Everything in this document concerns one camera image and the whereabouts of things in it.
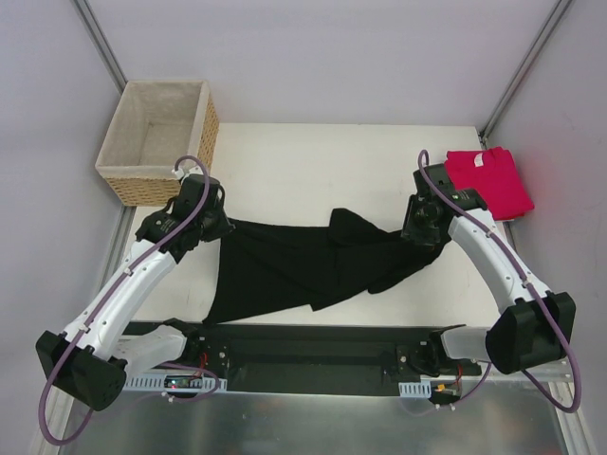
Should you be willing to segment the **black t shirt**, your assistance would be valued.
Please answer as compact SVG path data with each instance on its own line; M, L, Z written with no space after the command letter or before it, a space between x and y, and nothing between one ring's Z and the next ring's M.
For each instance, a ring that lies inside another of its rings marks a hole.
M320 311L363 292L379 294L444 249L418 246L349 209L333 209L325 227L233 223L234 231L220 242L207 326L305 305Z

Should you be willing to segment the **wicker basket with liner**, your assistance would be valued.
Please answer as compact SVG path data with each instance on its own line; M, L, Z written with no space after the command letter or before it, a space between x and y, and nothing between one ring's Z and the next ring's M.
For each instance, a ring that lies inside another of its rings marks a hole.
M125 207L159 207L178 194L183 155L212 167L220 121L206 81L130 81L96 170Z

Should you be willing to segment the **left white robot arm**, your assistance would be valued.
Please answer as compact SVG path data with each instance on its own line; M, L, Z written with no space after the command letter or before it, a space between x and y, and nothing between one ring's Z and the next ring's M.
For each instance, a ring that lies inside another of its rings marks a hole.
M108 408L128 379L155 366L201 364L196 330L176 318L120 342L151 291L189 251L234 229L218 180L193 173L180 184L177 196L144 219L123 264L100 294L60 334L45 331L35 344L46 378L92 410Z

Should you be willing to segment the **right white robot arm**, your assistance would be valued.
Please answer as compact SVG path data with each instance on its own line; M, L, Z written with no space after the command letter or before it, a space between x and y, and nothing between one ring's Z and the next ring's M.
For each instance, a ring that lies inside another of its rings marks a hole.
M474 189L458 190L444 165L414 172L401 231L417 246L457 243L468 255L496 302L499 317L489 328L452 326L431 336L427 362L449 373L461 359L484 360L504 374L565 358L562 343L573 331L576 304L554 293L506 243L487 204Z

